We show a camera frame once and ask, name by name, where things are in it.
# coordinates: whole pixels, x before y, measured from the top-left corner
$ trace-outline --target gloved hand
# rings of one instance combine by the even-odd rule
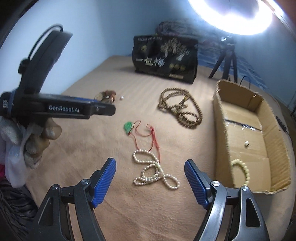
[[[0,117],[0,164],[5,165],[5,176],[12,187],[25,184],[28,176],[26,167],[35,169],[49,140],[57,139],[62,128],[49,118],[41,135],[35,135],[36,126],[29,125],[28,129],[13,120]]]

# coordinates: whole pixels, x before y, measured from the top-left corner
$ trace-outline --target light stand tripod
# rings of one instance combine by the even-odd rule
[[[222,50],[217,63],[215,64],[209,78],[211,79],[216,71],[218,70],[219,66],[221,65],[223,59],[225,58],[224,63],[224,70],[222,79],[228,80],[229,77],[229,70],[231,65],[231,60],[233,63],[233,72],[234,72],[234,82],[237,83],[237,57],[234,52],[234,40],[231,36],[227,36],[226,38],[221,38],[221,42],[225,44],[224,49]]]

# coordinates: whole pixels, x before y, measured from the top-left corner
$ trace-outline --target black fabric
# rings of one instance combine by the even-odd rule
[[[38,207],[25,186],[13,188],[6,179],[0,182],[1,223],[7,224],[7,232],[13,234],[15,239],[28,239],[28,232],[37,211]]]
[[[136,72],[192,84],[197,73],[198,40],[174,36],[135,36]]]

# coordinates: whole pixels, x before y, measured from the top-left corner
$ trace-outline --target blue ribbed rubber pad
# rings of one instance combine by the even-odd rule
[[[199,176],[194,171],[189,161],[186,161],[184,164],[184,172],[197,203],[199,205],[202,205],[203,208],[207,209],[210,203],[207,199],[206,188],[200,180]]]
[[[94,208],[96,208],[99,204],[103,202],[114,177],[115,171],[116,161],[112,158],[94,188],[94,198],[91,202]]]

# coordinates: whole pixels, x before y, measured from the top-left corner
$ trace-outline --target blue gripper pad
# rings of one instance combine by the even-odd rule
[[[203,208],[207,209],[210,202],[207,198],[206,188],[199,175],[202,175],[200,170],[192,166],[192,160],[187,160],[184,164],[184,172],[187,177],[187,180],[190,184],[190,187],[193,191],[193,194],[196,198],[196,201],[199,205],[202,205]]]
[[[106,196],[106,193],[109,189],[109,186],[112,182],[114,174],[116,172],[116,161],[113,158],[108,158],[108,165],[101,169],[103,173],[101,174],[95,188],[94,188],[94,198],[91,202],[92,207],[96,208],[99,204],[101,204]]]

